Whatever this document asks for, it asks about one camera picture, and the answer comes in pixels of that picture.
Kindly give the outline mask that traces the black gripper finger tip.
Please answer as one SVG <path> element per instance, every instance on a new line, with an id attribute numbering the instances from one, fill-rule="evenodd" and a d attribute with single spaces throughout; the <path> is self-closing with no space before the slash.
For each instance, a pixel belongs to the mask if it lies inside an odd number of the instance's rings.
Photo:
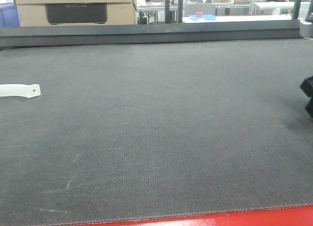
<path id="1" fill-rule="evenodd" d="M 313 77 L 308 77 L 300 85 L 304 94 L 310 98 L 308 104 L 305 106 L 306 112 L 310 117 L 313 117 Z"/>

